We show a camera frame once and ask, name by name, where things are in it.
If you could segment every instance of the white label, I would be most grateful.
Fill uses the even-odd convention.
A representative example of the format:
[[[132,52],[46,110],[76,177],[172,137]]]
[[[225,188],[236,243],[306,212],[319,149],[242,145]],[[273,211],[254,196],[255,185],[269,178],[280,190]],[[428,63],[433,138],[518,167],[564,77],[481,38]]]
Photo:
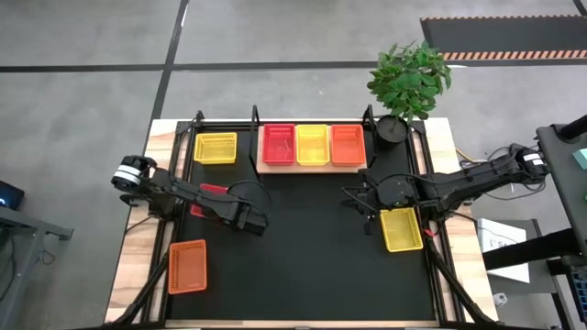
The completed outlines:
[[[529,154],[529,155],[524,156],[524,161],[539,160],[539,159],[540,159],[540,156],[538,154]]]

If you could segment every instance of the gray floor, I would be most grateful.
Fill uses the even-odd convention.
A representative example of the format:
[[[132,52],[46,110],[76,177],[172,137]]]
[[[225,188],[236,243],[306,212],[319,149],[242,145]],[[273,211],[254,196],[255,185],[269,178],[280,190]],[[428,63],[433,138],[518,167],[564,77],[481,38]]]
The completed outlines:
[[[179,0],[0,0],[0,66],[163,63]],[[420,17],[577,14],[571,0],[195,1],[176,62],[372,60],[394,42],[422,39]],[[536,127],[585,113],[587,67],[461,68],[434,116],[474,158]],[[24,212],[75,227],[48,240],[57,261],[41,267],[18,329],[99,325],[128,209],[109,180],[121,157],[140,153],[158,72],[0,74],[0,179],[28,192]],[[368,103],[366,70],[175,72],[163,118],[356,116]],[[523,193],[516,187],[514,193]],[[509,196],[503,188],[495,195]],[[474,214],[537,218],[545,233],[569,226],[552,181],[541,194],[481,198]],[[557,322],[548,296],[512,297],[511,325]]]

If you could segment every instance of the black table surface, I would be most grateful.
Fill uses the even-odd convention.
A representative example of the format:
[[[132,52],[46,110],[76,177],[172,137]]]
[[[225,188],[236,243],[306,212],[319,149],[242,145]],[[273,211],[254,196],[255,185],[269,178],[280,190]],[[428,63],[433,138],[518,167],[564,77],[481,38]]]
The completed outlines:
[[[572,156],[575,151],[587,148],[587,135],[581,135],[576,143],[566,143],[550,126],[537,129],[537,135],[570,226],[582,254],[587,255],[587,171]]]
[[[249,136],[238,132],[235,164],[195,163],[192,182],[255,180]],[[371,150],[371,134],[365,139]],[[378,177],[409,172],[406,144],[381,153],[372,168]],[[424,250],[389,253],[379,221],[365,236],[365,217],[339,204],[340,187],[360,186],[359,175],[273,174],[261,182],[272,204],[263,237],[185,217],[180,240],[206,241],[208,287],[171,295],[169,319],[436,319]]]
[[[536,219],[532,220],[493,220],[500,224],[514,226],[526,230],[526,240],[538,237],[539,227]],[[511,280],[500,276],[489,275],[489,283],[493,293],[504,292],[507,294],[532,294],[554,293],[557,291],[554,281],[548,270],[545,260],[528,262],[530,282]]]

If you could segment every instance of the desk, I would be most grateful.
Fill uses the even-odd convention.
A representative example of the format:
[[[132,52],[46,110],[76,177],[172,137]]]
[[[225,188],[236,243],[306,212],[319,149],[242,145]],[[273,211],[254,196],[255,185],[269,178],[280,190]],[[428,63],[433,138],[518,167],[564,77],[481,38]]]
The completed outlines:
[[[153,122],[145,155],[155,159],[159,166],[168,168],[172,154],[172,144],[178,120],[156,120]],[[434,169],[439,172],[453,172],[459,169],[457,155],[454,149],[449,121],[446,118],[431,118],[425,122],[427,142]],[[416,143],[416,151],[419,159],[423,158],[419,143]],[[181,170],[184,157],[184,146],[179,155],[178,170]],[[469,214],[468,208],[461,208],[460,212]],[[146,208],[134,208],[128,219],[128,226],[146,217]],[[157,231],[157,220],[149,220],[145,224],[133,229],[125,237],[120,259],[116,270],[113,289],[107,307],[105,321],[113,321],[121,315],[128,304],[137,295],[145,283],[150,268],[150,260],[153,252],[153,244]],[[447,232],[451,253],[457,271],[457,277],[467,290],[471,298],[492,319],[497,319],[497,313],[493,306],[493,297],[487,274],[482,261],[482,254],[477,240],[474,224],[466,219],[453,216],[447,221]],[[442,285],[445,305],[448,309],[449,319],[454,317],[450,310],[452,306],[451,294],[448,285]],[[151,307],[151,319],[155,320],[160,309],[159,302],[162,290],[162,280],[154,293]],[[263,326],[311,326],[311,327],[392,327],[392,326],[435,326],[436,322],[430,321],[205,321],[185,320],[169,321],[168,327],[263,327]]]

